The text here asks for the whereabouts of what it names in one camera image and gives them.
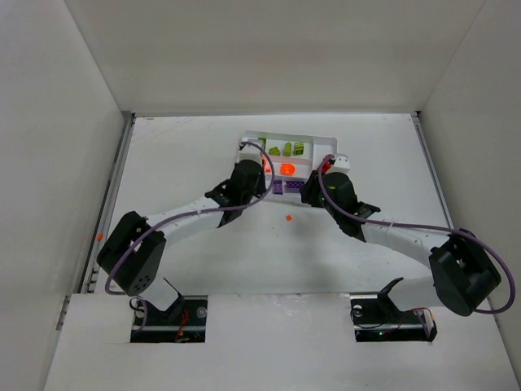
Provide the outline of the purple butterfly lego bricks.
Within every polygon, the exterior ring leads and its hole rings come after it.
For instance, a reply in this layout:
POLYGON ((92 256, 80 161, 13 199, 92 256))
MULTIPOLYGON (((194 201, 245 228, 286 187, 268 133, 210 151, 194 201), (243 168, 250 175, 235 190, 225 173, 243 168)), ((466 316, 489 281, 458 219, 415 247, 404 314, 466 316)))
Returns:
POLYGON ((275 195, 282 195, 284 193, 282 180, 274 180, 272 191, 275 195))

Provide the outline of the small lime green lego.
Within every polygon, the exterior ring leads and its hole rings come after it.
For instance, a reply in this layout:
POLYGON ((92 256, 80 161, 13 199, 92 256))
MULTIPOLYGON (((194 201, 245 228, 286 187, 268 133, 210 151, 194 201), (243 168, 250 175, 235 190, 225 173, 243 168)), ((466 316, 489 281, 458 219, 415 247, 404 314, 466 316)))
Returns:
POLYGON ((271 148, 269 149, 269 154, 270 154, 271 156, 280 156, 280 155, 281 155, 281 152, 280 152, 280 150, 279 150, 278 147, 271 147, 271 148))

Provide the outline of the purple half butterfly lego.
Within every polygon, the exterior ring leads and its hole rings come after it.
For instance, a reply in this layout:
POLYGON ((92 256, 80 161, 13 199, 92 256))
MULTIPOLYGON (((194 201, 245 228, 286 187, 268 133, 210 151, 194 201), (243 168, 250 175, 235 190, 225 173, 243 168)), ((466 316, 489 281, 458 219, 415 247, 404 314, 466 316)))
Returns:
POLYGON ((286 192, 299 192, 304 184, 303 181, 286 181, 285 190, 286 192))

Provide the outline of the lime green sloped lego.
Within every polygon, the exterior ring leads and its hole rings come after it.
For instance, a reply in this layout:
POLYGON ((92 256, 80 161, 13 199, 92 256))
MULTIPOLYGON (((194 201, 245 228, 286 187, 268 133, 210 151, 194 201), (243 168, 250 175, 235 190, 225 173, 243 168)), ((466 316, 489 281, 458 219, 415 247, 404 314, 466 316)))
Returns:
POLYGON ((293 144, 293 155, 294 156, 302 156, 304 154, 304 144, 302 142, 297 142, 293 144))

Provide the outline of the orange round lego disc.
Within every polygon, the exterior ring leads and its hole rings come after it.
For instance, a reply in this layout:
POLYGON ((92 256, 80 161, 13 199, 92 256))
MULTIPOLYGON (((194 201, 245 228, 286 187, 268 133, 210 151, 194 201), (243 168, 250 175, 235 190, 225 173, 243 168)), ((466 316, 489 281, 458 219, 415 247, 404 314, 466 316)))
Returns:
POLYGON ((263 163, 264 163, 264 172, 265 172, 265 174, 266 175, 271 175, 272 174, 272 169, 271 169, 270 163, 267 160, 263 160, 263 163))

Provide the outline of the orange curved lego piece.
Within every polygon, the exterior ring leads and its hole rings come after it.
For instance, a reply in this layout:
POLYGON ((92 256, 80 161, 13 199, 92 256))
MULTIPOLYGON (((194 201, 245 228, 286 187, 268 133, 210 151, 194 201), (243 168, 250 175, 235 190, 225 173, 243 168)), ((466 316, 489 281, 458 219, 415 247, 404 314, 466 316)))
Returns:
POLYGON ((282 163, 280 173, 284 176, 293 176, 296 172, 296 167, 290 163, 282 163))

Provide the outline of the green and red lego stack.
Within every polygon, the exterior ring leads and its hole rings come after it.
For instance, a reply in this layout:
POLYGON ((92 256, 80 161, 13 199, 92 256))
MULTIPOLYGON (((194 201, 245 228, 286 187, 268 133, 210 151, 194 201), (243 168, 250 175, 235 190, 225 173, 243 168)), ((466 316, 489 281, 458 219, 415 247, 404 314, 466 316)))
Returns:
POLYGON ((292 151, 291 143, 285 143, 282 155, 285 156, 285 157, 290 157, 291 156, 291 151, 292 151))

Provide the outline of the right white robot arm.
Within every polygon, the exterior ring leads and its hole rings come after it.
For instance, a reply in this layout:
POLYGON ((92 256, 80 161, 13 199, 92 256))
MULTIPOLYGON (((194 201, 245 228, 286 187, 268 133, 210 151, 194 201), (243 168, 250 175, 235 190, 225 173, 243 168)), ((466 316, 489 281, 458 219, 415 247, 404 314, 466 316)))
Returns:
POLYGON ((469 316, 501 283, 501 276, 471 234, 404 228, 381 208, 357 198, 347 174, 314 170, 300 188, 301 202, 324 208, 340 230, 411 258, 431 271, 439 301, 453 313, 469 316))

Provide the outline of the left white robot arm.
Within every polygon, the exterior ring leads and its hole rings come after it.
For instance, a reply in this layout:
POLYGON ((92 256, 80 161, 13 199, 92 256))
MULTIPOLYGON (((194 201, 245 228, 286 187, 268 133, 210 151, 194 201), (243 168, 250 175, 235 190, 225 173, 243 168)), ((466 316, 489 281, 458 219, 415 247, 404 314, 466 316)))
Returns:
POLYGON ((97 263, 121 293, 139 297, 149 308, 170 316, 181 294, 158 276, 164 250, 203 231, 221 228, 241 216, 252 199, 264 195, 262 159, 234 165, 230 178, 196 201, 168 213, 143 217, 126 213, 101 248, 97 263))

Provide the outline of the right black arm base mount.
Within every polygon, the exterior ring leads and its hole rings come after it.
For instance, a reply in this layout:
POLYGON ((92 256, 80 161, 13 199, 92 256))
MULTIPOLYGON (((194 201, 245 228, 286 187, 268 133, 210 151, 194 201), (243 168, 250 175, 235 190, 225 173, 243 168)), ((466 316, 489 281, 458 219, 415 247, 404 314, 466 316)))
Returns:
POLYGON ((427 307, 400 310, 389 296, 402 280, 394 279, 379 291, 349 294, 349 316, 356 342, 434 341, 438 329, 431 310, 427 307))

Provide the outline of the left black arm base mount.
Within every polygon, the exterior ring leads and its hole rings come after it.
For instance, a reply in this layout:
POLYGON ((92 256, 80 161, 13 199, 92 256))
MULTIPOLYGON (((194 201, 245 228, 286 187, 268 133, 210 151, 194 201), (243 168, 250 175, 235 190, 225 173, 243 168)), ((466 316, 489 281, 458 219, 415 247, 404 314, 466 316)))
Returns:
POLYGON ((130 341, 135 344, 204 343, 207 296, 185 296, 167 279, 156 279, 142 295, 129 300, 134 312, 130 341))

